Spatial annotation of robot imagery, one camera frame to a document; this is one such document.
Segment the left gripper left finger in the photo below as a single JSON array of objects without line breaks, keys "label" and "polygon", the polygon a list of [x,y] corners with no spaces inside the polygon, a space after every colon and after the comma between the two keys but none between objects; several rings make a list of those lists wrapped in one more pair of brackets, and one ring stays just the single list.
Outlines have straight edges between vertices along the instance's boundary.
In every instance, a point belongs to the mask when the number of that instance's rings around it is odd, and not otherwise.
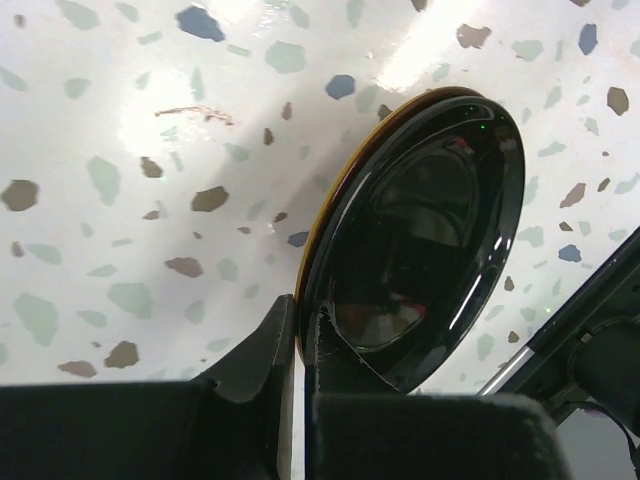
[{"label": "left gripper left finger", "polygon": [[294,300],[191,380],[6,386],[5,479],[287,479]]}]

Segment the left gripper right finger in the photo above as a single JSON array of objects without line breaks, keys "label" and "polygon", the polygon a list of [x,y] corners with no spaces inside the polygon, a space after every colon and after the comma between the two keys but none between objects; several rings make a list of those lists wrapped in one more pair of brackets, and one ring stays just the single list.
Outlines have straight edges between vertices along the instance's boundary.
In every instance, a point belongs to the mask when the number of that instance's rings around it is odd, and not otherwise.
[{"label": "left gripper right finger", "polygon": [[308,479],[568,479],[555,427],[512,394],[406,395],[369,367],[321,306],[305,364]]}]

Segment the black plate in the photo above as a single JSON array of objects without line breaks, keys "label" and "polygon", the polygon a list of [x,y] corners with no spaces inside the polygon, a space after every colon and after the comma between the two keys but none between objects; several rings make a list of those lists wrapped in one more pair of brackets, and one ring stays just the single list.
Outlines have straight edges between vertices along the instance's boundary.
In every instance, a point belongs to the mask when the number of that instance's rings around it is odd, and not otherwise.
[{"label": "black plate", "polygon": [[304,294],[397,391],[428,379],[471,331],[510,254],[524,145],[485,96],[440,102],[370,157],[327,223]]}]

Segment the yellow patterned plate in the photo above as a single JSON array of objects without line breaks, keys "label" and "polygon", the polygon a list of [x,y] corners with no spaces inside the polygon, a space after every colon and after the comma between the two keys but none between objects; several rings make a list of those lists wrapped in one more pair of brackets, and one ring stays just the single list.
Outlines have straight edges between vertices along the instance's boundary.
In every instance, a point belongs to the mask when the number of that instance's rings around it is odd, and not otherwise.
[{"label": "yellow patterned plate", "polygon": [[426,90],[420,95],[406,101],[376,125],[345,163],[333,185],[328,190],[322,206],[309,228],[294,291],[296,304],[296,346],[301,357],[304,357],[307,329],[310,323],[310,320],[306,318],[306,314],[304,313],[305,289],[308,285],[311,267],[318,253],[319,244],[327,228],[327,223],[337,210],[346,190],[369,162],[369,157],[402,125],[420,112],[440,102],[460,97],[483,98],[483,95],[468,87],[446,86]]}]

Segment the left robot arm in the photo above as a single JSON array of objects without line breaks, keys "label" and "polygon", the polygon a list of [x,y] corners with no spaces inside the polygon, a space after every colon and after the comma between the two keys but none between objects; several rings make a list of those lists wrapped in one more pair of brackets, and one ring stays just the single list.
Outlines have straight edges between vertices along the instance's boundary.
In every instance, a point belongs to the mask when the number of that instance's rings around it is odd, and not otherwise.
[{"label": "left robot arm", "polygon": [[[288,479],[294,300],[196,378],[8,386],[5,479]],[[555,426],[579,408],[639,433],[632,236],[477,396],[394,393],[326,327],[312,353],[310,479],[566,479]]]}]

